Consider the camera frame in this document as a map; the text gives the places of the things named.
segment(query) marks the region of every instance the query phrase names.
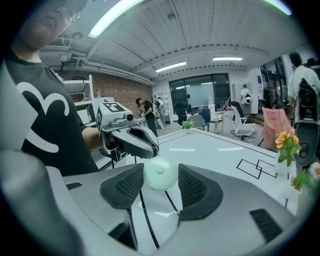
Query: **ceiling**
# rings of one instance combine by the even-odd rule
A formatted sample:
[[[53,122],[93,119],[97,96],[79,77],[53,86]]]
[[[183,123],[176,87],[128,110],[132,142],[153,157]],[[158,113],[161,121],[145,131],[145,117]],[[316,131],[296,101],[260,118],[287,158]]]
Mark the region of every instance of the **ceiling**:
[[[119,0],[88,1],[64,37],[81,32],[64,49],[41,52],[49,67],[125,72],[147,80],[192,70],[250,70],[307,43],[299,25],[263,0],[144,0],[114,21],[98,39],[87,35]],[[213,61],[242,57],[242,61]],[[155,70],[186,61],[161,73]]]

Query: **green ball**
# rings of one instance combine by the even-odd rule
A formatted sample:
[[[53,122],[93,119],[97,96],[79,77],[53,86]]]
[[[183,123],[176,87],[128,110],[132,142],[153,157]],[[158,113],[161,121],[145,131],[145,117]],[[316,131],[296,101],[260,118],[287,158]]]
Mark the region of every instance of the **green ball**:
[[[166,191],[178,180],[178,164],[167,161],[160,156],[152,158],[143,168],[144,182],[153,190]]]

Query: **brick wall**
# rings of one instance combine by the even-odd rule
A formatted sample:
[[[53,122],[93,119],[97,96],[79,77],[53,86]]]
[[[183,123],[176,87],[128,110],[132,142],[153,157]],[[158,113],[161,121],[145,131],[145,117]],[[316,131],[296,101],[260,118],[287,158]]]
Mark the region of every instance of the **brick wall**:
[[[101,97],[114,97],[116,102],[131,110],[135,118],[138,118],[140,113],[136,98],[146,98],[152,101],[151,86],[135,81],[113,75],[84,71],[60,71],[57,73],[64,80],[71,80],[74,76],[81,76],[89,80],[89,75],[92,75],[94,96],[96,97],[96,90],[100,89]],[[82,98],[82,95],[72,96],[74,102],[81,101]]]

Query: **blue chair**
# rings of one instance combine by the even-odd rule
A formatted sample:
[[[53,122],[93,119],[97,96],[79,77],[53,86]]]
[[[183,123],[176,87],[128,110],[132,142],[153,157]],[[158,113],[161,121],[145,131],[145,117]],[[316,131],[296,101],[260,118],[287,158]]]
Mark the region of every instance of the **blue chair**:
[[[205,130],[205,126],[208,126],[208,132],[209,132],[209,125],[211,122],[211,111],[209,108],[204,108],[202,109],[199,114],[200,116],[202,116],[203,120],[204,120],[204,125],[203,125],[203,130]]]

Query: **pink chair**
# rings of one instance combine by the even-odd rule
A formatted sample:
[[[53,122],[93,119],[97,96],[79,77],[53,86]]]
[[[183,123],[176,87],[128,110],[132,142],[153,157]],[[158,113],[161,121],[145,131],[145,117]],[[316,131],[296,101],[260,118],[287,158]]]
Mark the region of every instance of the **pink chair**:
[[[274,150],[277,147],[275,140],[278,138],[279,134],[284,131],[288,133],[292,127],[283,109],[269,109],[263,107],[262,111],[264,118],[262,141],[265,141],[265,144],[270,149]]]

